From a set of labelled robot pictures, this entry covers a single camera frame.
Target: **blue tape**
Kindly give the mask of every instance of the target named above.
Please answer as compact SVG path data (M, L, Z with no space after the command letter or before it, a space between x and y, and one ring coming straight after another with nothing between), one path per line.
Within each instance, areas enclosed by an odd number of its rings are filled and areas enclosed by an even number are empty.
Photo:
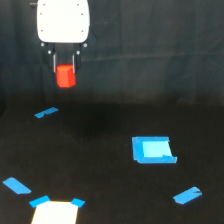
M13 177L8 178L7 180L3 181L8 188L14 191L16 194L29 194L31 190L21 184L18 180Z
M141 164L156 164L156 163L176 163L177 157L174 156L162 156L162 157L148 157L137 160Z
M192 187L191 189L176 195L175 197L173 197L173 199L175 200L176 203L183 205L201 195L202 193L197 187Z
M85 204L85 201L82 201L80 199L74 198L71 203L73 205L77 205L79 208L81 208Z
M40 112L40 113L37 113L37 114L35 114L34 116L37 117L37 118L42 118L45 114L52 114L52 113L54 113L54 112L56 112L56 111L58 111L58 109L55 108L55 107L52 107L52 108L50 108L50 109L47 109L47 110L42 111L42 112Z
M30 201L30 205L33 208L36 208L38 205L43 204L43 203L45 203L47 201L50 201L50 198L46 195L46 196L38 198L38 199L36 199L34 201Z
M150 142L162 142L162 141L166 141L169 142L169 137L167 136L153 136L153 137L133 137L132 139L134 139L134 141L150 141Z
M156 163L176 163L177 157L173 157L170 154L170 148L167 147L167 154L169 155L161 155L161 157L145 157L144 156L144 149L143 149L143 142L169 142L169 137L133 137L132 138L132 145L133 145L133 158L138 163L141 164L156 164Z

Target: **black floor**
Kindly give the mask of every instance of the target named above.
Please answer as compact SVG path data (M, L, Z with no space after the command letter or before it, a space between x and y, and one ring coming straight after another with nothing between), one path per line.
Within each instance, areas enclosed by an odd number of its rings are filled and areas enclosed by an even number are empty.
M11 107L0 118L0 223L30 224L29 201L86 201L77 224L224 223L224 108L74 105ZM133 136L169 136L175 165L133 161ZM203 196L179 205L193 187Z

